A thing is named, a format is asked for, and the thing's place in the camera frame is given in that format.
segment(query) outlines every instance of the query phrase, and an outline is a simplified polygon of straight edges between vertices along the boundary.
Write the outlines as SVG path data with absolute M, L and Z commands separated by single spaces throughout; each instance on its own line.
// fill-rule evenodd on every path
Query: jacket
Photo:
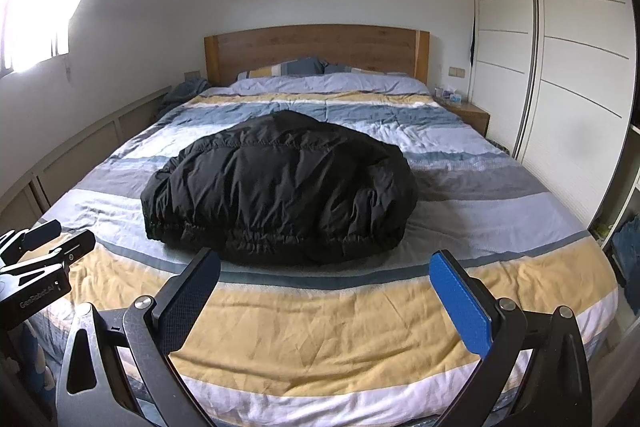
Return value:
M 284 110 L 196 140 L 141 199 L 150 239 L 236 263 L 325 264 L 398 245 L 417 186 L 395 145 Z

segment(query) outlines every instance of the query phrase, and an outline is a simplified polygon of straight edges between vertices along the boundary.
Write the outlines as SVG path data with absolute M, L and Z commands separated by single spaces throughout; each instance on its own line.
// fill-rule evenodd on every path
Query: nightstand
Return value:
M 486 138 L 486 130 L 489 127 L 490 115 L 487 111 L 476 107 L 472 103 L 450 103 L 448 100 L 436 99 L 442 107 L 458 115 L 462 121 L 473 127 L 479 134 Z

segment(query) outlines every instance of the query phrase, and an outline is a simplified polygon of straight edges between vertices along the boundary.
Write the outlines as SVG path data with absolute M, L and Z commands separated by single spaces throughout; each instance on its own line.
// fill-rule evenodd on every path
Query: headboard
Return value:
M 314 56 L 363 70 L 402 72 L 427 83 L 429 32 L 357 24 L 276 26 L 204 37 L 207 78 L 229 86 L 241 71 Z

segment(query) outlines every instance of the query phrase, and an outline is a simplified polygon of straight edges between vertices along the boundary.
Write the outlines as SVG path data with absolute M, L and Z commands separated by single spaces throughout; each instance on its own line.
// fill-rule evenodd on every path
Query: bedsheet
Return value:
M 617 308 L 604 254 L 537 179 L 428 94 L 211 89 L 116 150 L 42 218 L 60 220 L 65 233 L 57 241 L 91 229 L 98 242 L 72 265 L 71 293 L 32 319 L 52 359 L 62 360 L 76 304 L 126 307 L 189 262 L 191 253 L 146 238 L 139 197 L 149 176 L 195 139 L 281 109 L 398 145 L 416 176 L 418 203 L 401 244 L 384 255 L 319 268 L 223 263 L 184 347 L 171 355 L 214 419 L 432 423 L 478 362 L 430 284 L 430 256 L 441 248 L 523 309 L 571 306 L 591 354 Z M 520 354 L 497 407 L 512 399 L 528 356 Z

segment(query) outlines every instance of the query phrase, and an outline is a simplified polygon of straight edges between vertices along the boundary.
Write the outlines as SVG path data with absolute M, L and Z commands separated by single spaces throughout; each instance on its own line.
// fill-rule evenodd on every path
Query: metal screw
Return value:
M 78 304 L 76 306 L 76 315 L 86 315 L 91 311 L 91 304 L 88 302 L 83 302 L 82 304 Z
M 143 310 L 145 308 L 149 308 L 151 305 L 151 297 L 149 295 L 143 295 L 142 297 L 138 297 L 136 302 L 133 304 L 139 310 Z
M 500 309 L 504 310 L 506 312 L 512 312 L 512 311 L 514 311 L 514 309 L 516 309 L 516 303 L 513 302 L 508 297 L 503 297 L 502 299 L 500 299 L 498 301 L 498 304 L 500 306 Z
M 571 311 L 569 306 L 560 306 L 560 316 L 566 319 L 570 319 L 574 316 L 574 312 Z

